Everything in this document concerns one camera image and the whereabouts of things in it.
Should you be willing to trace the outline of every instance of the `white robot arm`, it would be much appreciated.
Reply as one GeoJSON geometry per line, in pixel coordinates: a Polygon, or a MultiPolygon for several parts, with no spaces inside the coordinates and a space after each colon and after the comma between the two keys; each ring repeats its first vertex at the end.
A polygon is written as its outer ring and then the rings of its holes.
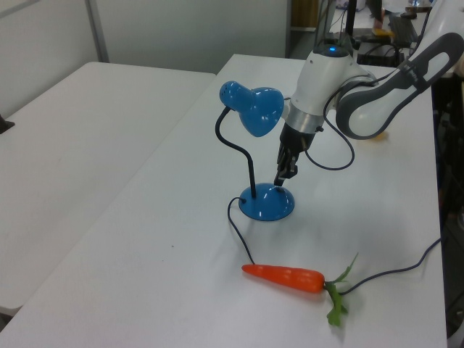
{"type": "Polygon", "coordinates": [[[424,92],[464,53],[464,0],[439,0],[414,55],[379,83],[339,46],[316,48],[304,64],[285,116],[274,184],[297,174],[299,153],[309,149],[324,123],[324,108],[337,94],[336,124],[350,138],[381,133],[394,116],[424,92]]]}

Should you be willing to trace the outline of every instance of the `lamp shade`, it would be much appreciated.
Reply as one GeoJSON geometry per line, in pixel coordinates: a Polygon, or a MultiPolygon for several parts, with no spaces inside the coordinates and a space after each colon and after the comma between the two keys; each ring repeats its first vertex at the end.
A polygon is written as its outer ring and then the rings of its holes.
{"type": "Polygon", "coordinates": [[[277,125],[283,112],[282,93],[274,88],[248,89],[236,81],[224,83],[219,98],[240,115],[241,123],[253,136],[265,136],[277,125]]]}

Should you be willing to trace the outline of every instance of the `blue desk lamp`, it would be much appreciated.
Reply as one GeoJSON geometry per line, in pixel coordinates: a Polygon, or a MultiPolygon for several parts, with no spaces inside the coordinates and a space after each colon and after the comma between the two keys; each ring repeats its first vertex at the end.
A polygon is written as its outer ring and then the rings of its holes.
{"type": "Polygon", "coordinates": [[[249,90],[240,83],[224,83],[219,98],[225,105],[223,113],[216,122],[216,136],[225,145],[240,151],[248,159],[250,187],[240,195],[241,211],[252,219],[261,221],[280,220],[294,209],[294,198],[290,191],[273,183],[254,182],[253,160],[240,146],[225,140],[220,134],[220,124],[230,110],[237,111],[241,123],[250,134],[256,137],[268,134],[281,118],[283,111],[282,93],[274,88],[249,90]]]}

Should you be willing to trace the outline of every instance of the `yellow object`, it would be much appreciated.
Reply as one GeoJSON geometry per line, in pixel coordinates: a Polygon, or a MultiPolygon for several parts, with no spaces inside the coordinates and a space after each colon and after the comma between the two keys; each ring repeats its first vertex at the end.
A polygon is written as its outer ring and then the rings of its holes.
{"type": "Polygon", "coordinates": [[[387,132],[382,132],[379,135],[377,135],[375,138],[372,138],[370,140],[372,141],[386,141],[389,138],[389,134],[387,132]]]}
{"type": "Polygon", "coordinates": [[[394,34],[391,30],[384,30],[384,29],[372,29],[372,33],[375,36],[391,36],[394,37],[394,34]]]}

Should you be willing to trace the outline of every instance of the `blue lamp base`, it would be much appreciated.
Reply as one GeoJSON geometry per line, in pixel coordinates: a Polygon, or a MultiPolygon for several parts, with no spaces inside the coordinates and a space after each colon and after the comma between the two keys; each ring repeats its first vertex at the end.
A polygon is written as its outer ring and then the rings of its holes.
{"type": "Polygon", "coordinates": [[[289,215],[295,207],[295,200],[289,190],[272,183],[258,183],[256,198],[247,188],[240,195],[246,202],[239,202],[240,210],[249,218],[259,221],[276,221],[289,215]]]}

